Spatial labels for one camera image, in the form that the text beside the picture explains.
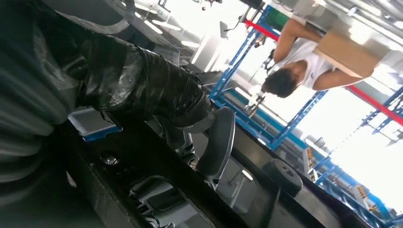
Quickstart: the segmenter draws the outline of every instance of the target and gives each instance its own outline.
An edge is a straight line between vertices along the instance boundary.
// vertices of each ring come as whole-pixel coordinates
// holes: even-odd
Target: ceiling light
[[[159,28],[157,28],[155,25],[153,25],[151,22],[149,22],[147,20],[144,21],[144,24],[148,25],[148,27],[150,27],[152,30],[154,30],[158,34],[163,33]]]
[[[258,141],[259,141],[259,143],[266,145],[266,143],[263,140],[261,140],[260,138],[258,138]]]
[[[192,59],[192,61],[191,61],[192,64],[194,64],[194,63],[196,62],[196,60],[197,60],[197,58],[199,57],[200,53],[202,52],[202,50],[203,50],[204,47],[206,46],[207,41],[209,40],[209,38],[210,38],[209,35],[206,35],[206,36],[203,38],[203,40],[202,40],[202,42],[201,42],[201,45],[200,45],[200,48],[197,49],[196,54],[194,54],[194,57],[193,57],[193,59]]]
[[[176,30],[176,31],[180,31],[180,30],[181,30],[181,28],[176,27],[175,25],[171,25],[171,24],[168,24],[168,23],[166,23],[166,22],[159,21],[159,20],[152,20],[152,22],[153,22],[154,24],[156,24],[156,25],[163,26],[163,27],[166,27],[166,28],[169,28],[169,29],[173,29],[173,30]]]
[[[134,5],[135,5],[136,8],[138,8],[138,9],[145,10],[145,11],[149,11],[149,12],[152,13],[152,14],[157,14],[157,11],[155,11],[155,10],[153,10],[153,9],[150,9],[150,8],[147,8],[147,7],[143,6],[143,5],[140,5],[140,4],[137,4],[137,3],[135,3]]]
[[[249,179],[249,181],[253,181],[252,175],[250,175],[246,170],[242,170],[242,174]]]
[[[394,25],[400,29],[403,29],[403,21],[397,21],[394,23]]]
[[[193,42],[190,42],[190,41],[182,41],[181,43],[183,45],[191,47],[191,48],[198,48],[200,46],[199,44],[193,43]]]

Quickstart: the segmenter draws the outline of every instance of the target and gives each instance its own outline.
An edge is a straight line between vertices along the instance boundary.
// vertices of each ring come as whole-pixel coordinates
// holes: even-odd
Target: blue rack
[[[338,199],[340,202],[347,205],[357,215],[363,218],[369,225],[374,228],[386,228],[388,227],[382,220],[374,216],[365,207],[353,199],[348,193],[341,190],[338,186],[332,183],[329,179],[324,178],[320,184],[318,184],[323,190]]]
[[[403,86],[397,90],[391,97],[389,97],[385,103],[384,106],[386,107],[390,107],[390,105],[393,103],[394,100],[396,100],[398,97],[400,97],[403,94]],[[371,112],[364,120],[363,123],[360,125],[360,127],[363,127],[365,125],[367,125],[372,119],[374,119],[378,114],[380,113],[379,110],[375,110],[373,112]]]
[[[396,98],[393,100],[396,102],[396,105],[392,109],[392,112],[396,113],[398,116],[403,117],[403,87],[398,90],[394,96]],[[373,134],[379,133],[381,129],[383,129],[385,126],[387,126],[390,122],[392,121],[391,118],[387,118],[384,120],[375,130],[373,131]]]

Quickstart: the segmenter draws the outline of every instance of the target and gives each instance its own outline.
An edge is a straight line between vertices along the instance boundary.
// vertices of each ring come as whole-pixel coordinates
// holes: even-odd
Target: white tank top
[[[307,88],[312,88],[315,81],[321,74],[335,68],[333,65],[326,62],[323,58],[314,53],[316,46],[317,43],[313,41],[304,38],[296,39],[288,56],[281,62],[277,63],[277,67],[280,68],[288,63],[305,60],[307,62],[307,70],[301,84]]]

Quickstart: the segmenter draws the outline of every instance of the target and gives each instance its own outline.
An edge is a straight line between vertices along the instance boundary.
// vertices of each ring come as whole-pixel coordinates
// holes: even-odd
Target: metal pole
[[[242,176],[242,180],[241,180],[240,184],[236,187],[234,193],[232,194],[231,202],[230,202],[230,207],[231,207],[231,208],[234,207],[235,202],[237,201],[237,198],[238,198],[238,196],[239,196],[240,190],[241,190],[242,185],[243,185],[244,182],[245,182],[245,177]]]
[[[312,107],[327,93],[326,91],[316,92],[312,98],[298,111],[284,129],[273,139],[270,148],[275,150],[287,137],[287,135],[298,125],[298,123],[311,111]]]

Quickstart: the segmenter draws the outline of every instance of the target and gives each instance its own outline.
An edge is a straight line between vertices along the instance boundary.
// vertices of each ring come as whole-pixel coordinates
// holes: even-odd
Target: blue metal frame
[[[385,103],[384,106],[389,107],[394,100],[396,100],[398,97],[400,97],[403,94],[403,86],[397,90],[391,97],[389,97]],[[375,110],[371,112],[364,120],[363,123],[360,125],[360,127],[363,127],[367,125],[372,119],[374,119],[381,111]]]
[[[334,198],[338,199],[340,202],[347,205],[351,210],[357,213],[362,219],[368,222],[374,228],[385,228],[387,227],[382,220],[376,217],[374,214],[369,212],[365,207],[353,199],[348,193],[341,190],[338,186],[332,183],[328,179],[323,179],[319,184],[323,190],[332,195]]]
[[[258,22],[257,22],[258,25],[263,24],[266,16],[270,13],[271,9],[272,9],[272,7],[268,5],[263,10],[262,15],[258,19]],[[237,53],[235,54],[234,58],[232,58],[232,60],[230,61],[230,65],[224,71],[220,80],[215,85],[215,87],[212,89],[210,96],[209,96],[210,99],[213,99],[215,96],[219,95],[222,92],[223,88],[225,88],[227,86],[228,82],[230,81],[230,78],[233,76],[235,71],[238,69],[238,67],[240,66],[240,63],[246,57],[246,55],[252,48],[253,44],[258,39],[259,35],[260,35],[260,33],[256,32],[255,29],[252,29],[250,31],[250,33],[246,37],[245,41],[243,42],[243,44],[241,45],[241,47],[238,49]]]
[[[397,104],[396,106],[392,109],[392,112],[396,113],[400,117],[403,117],[403,96],[398,98],[396,101]],[[375,130],[372,132],[373,134],[379,133],[385,126],[387,126],[392,119],[388,117],[386,120],[384,120]]]
[[[275,137],[271,143],[271,149],[275,150],[290,134],[292,130],[298,125],[299,122],[311,111],[314,105],[327,93],[326,91],[316,92],[312,98],[298,111],[298,113],[291,119],[291,121],[284,127],[284,129]]]
[[[403,224],[403,215],[399,215],[395,217],[394,219],[391,219],[389,222],[385,223],[386,227],[392,227],[396,225],[402,225]]]

